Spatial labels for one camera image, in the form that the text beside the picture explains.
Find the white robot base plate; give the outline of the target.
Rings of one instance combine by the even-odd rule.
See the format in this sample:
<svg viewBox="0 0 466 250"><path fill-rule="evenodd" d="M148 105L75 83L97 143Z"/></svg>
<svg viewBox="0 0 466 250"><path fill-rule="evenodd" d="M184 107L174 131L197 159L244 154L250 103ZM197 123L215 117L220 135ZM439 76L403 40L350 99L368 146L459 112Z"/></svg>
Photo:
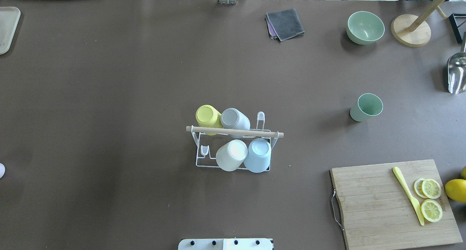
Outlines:
<svg viewBox="0 0 466 250"><path fill-rule="evenodd" d="M178 250L273 250L273 239L269 238L204 238L183 239Z"/></svg>

